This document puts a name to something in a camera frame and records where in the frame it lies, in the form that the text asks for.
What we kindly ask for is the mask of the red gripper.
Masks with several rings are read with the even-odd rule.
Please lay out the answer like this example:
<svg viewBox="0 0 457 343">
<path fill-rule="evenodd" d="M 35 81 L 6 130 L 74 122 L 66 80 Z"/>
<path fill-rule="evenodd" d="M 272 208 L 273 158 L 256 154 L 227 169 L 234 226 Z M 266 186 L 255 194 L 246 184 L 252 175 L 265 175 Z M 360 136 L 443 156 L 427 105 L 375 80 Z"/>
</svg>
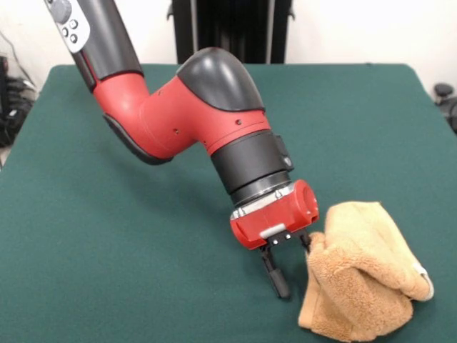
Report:
<svg viewBox="0 0 457 343">
<path fill-rule="evenodd" d="M 247 249 L 258 249 L 273 290 L 279 299 L 289 299 L 291 291 L 271 251 L 319 219 L 318 202 L 312 188 L 302 179 L 267 194 L 233 211 L 231 230 Z M 311 238 L 299 236 L 306 254 Z"/>
</svg>

